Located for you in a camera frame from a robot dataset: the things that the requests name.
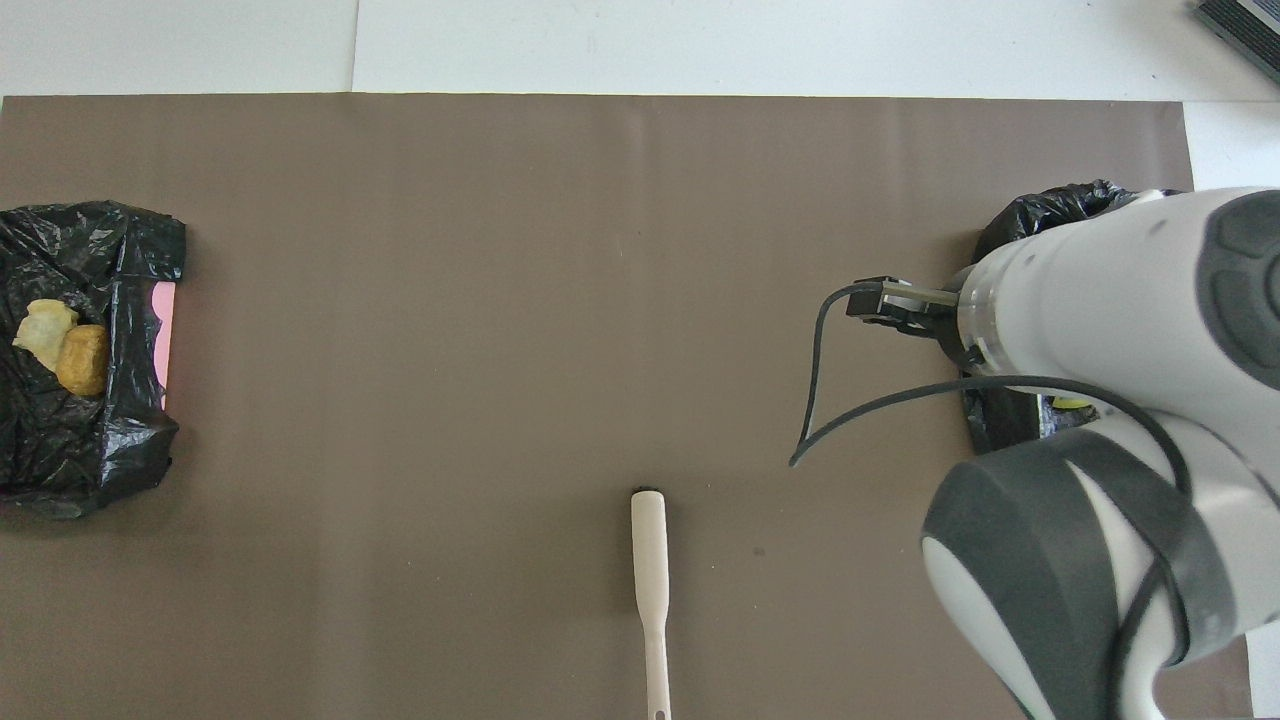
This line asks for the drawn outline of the pale beige toy pastry chunk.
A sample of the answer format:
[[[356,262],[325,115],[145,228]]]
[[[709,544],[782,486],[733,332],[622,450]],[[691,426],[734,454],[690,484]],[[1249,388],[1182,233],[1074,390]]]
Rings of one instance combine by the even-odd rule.
[[[37,299],[26,307],[12,346],[31,354],[49,372],[58,369],[67,336],[81,315],[68,304],[56,299]]]

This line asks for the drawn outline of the brown toy nugget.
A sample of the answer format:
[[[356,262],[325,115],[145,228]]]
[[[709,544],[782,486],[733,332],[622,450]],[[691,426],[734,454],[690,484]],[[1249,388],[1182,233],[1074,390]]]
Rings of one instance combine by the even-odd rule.
[[[61,343],[55,375],[69,393],[97,397],[108,386],[110,340],[104,325],[72,327]]]

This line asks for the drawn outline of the black trash bag lined bin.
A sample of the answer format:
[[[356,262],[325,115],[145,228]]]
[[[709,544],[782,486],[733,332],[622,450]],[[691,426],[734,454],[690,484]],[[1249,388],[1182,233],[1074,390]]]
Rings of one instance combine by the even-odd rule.
[[[1066,184],[1014,199],[978,234],[970,263],[998,249],[1061,225],[1084,222],[1129,204],[1175,195],[1174,190],[1125,190],[1107,179]],[[1060,413],[1047,395],[1009,388],[965,389],[963,410],[977,455],[991,454],[1033,439],[1082,427],[1100,418],[1093,405],[1084,411]]]

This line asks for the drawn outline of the pink bin with black bag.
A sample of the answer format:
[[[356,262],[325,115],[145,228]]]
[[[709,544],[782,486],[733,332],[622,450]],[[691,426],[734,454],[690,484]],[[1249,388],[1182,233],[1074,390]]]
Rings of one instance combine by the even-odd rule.
[[[82,518],[152,489],[179,430],[157,365],[163,288],[186,272],[187,229],[123,202],[0,211],[0,503]],[[77,395],[55,355],[15,346],[35,302],[104,333],[102,389]]]

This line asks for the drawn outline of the dark ribbed device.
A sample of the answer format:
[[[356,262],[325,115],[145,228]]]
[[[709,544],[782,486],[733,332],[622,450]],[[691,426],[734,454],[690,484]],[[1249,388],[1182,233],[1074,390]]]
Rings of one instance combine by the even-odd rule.
[[[1197,0],[1193,13],[1234,47],[1280,64],[1280,0]]]

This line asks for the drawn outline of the brown paper table mat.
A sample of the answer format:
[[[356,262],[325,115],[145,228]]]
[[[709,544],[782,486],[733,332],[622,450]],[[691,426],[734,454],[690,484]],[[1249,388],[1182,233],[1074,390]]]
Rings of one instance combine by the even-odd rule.
[[[826,295],[1010,200],[1192,190],[1179,102],[8,97],[0,210],[184,222],[155,489],[0,512],[0,720],[1020,720],[919,548],[955,397],[788,468]]]

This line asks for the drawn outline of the beige brush with black bristles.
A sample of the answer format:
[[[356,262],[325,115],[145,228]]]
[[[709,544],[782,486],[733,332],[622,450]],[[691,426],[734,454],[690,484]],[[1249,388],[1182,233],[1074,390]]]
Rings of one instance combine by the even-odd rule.
[[[666,497],[652,487],[630,500],[634,589],[643,626],[646,720],[673,720],[667,652],[669,546]]]

